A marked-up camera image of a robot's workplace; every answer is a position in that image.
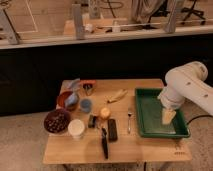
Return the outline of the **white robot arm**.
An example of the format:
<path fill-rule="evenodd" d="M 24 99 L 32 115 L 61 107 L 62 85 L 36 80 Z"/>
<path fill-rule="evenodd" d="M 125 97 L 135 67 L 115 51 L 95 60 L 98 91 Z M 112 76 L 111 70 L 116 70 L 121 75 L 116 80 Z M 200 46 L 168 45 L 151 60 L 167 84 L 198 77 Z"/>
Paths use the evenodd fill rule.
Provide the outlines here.
<path fill-rule="evenodd" d="M 213 87 L 207 85 L 207 67 L 198 61 L 170 69 L 165 75 L 166 86 L 158 95 L 162 109 L 162 123 L 168 125 L 189 99 L 213 116 Z"/>

